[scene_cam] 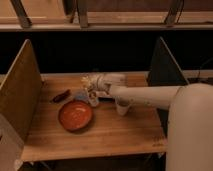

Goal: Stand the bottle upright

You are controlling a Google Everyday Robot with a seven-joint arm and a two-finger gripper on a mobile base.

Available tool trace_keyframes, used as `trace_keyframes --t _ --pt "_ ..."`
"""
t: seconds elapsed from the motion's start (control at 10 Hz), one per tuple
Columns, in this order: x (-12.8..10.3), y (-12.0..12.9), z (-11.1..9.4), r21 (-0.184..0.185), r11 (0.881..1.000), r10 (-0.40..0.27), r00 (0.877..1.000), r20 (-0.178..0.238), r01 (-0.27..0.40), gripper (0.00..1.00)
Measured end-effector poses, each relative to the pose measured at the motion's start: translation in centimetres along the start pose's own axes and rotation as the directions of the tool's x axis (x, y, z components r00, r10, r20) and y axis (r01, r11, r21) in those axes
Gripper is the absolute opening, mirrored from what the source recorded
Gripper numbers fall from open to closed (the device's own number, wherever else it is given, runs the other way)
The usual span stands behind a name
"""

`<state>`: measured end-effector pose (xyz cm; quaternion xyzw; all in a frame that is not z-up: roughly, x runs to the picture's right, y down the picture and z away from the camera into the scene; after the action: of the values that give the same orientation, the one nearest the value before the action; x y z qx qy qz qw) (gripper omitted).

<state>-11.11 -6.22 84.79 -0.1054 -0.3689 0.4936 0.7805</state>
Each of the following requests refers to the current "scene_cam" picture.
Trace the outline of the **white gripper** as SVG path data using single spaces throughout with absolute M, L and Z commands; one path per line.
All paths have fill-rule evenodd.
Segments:
M 108 92 L 109 88 L 112 85 L 125 86 L 126 76 L 124 74 L 116 74 L 116 73 L 101 74 L 99 77 L 98 75 L 86 75 L 82 77 L 82 82 L 89 83 L 89 84 L 86 84 L 85 86 L 87 91 Z

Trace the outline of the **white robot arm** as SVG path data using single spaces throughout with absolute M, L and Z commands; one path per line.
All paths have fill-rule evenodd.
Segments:
M 127 87 L 123 74 L 82 78 L 89 92 L 168 110 L 166 171 L 213 171 L 213 85 Z

